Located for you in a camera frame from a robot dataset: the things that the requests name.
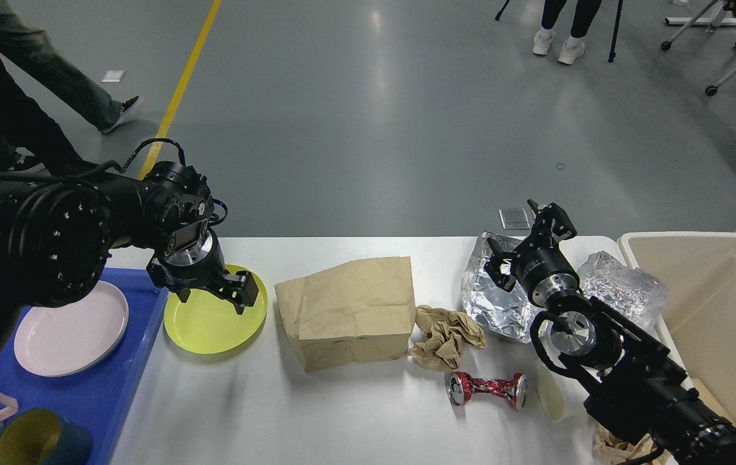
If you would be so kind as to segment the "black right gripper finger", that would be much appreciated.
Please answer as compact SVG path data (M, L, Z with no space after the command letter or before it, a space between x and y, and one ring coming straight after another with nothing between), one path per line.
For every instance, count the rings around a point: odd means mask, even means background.
M503 250L501 244L494 238L487 238L486 241L491 250L491 256L483 270L497 288L505 292L512 292L516 285L516 277L510 273L510 263L516 259L516 253Z
M527 237L528 251L558 249L560 242L578 236L571 218L558 204L541 205L532 198L527 200L527 204L534 215L531 233Z

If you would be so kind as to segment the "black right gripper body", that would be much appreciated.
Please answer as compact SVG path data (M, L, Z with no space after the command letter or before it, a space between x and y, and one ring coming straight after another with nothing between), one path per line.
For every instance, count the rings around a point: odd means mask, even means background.
M510 276L515 277L524 291L533 291L539 283L553 276L570 276L569 288L580 288L580 277L574 267L550 240L525 240L505 256L510 261Z

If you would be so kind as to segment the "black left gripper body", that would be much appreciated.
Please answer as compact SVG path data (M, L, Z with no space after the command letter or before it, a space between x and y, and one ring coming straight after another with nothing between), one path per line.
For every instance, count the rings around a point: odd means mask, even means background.
M168 257L155 254L147 265L153 285L168 289L201 289L222 298L222 278L226 273L224 256L214 230L208 229L204 238Z

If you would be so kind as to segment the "crumpled paper under arm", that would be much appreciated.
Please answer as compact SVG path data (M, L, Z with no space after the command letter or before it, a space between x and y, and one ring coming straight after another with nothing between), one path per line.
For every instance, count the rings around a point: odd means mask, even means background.
M657 449L655 441L645 435L638 442L628 442L614 436L608 429L596 424L593 435L593 456L601 464L621 464L640 459Z

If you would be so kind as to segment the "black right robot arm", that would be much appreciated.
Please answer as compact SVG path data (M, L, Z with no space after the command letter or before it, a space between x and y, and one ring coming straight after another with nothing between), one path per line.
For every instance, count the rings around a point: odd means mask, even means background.
M655 449L634 464L669 453L680 464L736 464L736 426L682 386L686 370L669 348L621 312L583 294L580 277L560 250L577 235L565 209L527 201L530 233L512 250L489 239L484 271L506 292L524 289L539 309L531 343L547 369L576 380L584 409L627 442L649 436Z

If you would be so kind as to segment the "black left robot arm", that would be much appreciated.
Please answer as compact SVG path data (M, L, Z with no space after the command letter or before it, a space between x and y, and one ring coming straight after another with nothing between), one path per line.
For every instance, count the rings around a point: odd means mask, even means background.
M0 353L25 306L60 308L101 280L110 251L152 251L153 285L186 300L192 289L232 303L238 314L258 300L251 272L226 269L214 226L228 214L206 176L185 161L155 163L140 180L126 164L68 161L46 176L0 172Z

